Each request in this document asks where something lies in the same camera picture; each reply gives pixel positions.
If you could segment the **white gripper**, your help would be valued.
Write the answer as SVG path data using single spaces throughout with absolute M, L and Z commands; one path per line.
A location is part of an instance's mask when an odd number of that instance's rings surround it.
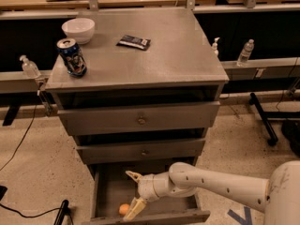
M 145 208 L 147 203 L 159 200 L 168 195 L 171 183 L 169 175 L 166 172 L 159 174 L 147 174 L 142 176 L 137 172 L 126 171 L 135 183 L 138 183 L 138 193 L 141 198 L 134 198 L 123 217 L 124 221 L 131 221 L 138 216 Z

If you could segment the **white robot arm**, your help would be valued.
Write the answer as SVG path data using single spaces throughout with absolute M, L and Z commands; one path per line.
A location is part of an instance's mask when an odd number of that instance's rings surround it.
M 264 225 L 300 223 L 299 160 L 281 164 L 268 179 L 207 171 L 184 162 L 158 174 L 128 171 L 127 175 L 138 184 L 139 196 L 132 200 L 125 221 L 162 197 L 190 197 L 197 188 L 203 188 L 264 213 Z

